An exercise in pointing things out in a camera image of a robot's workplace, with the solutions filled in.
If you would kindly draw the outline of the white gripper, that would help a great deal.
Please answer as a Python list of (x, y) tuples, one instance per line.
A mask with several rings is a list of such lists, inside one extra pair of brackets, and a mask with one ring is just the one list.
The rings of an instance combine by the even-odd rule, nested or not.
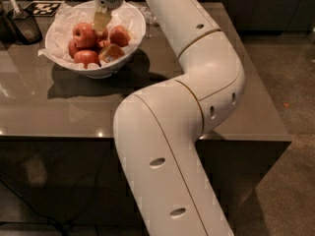
[(98, 8), (94, 11), (93, 29), (102, 31), (107, 27), (112, 18), (109, 9), (119, 8), (124, 0), (94, 0), (94, 2)]

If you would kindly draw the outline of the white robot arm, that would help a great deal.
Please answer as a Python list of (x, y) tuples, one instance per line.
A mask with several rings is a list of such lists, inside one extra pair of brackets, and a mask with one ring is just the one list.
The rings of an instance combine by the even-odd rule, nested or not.
[(195, 143), (245, 85), (228, 38), (197, 0), (146, 0), (182, 75), (127, 96), (113, 119), (118, 157), (150, 236), (234, 236)]

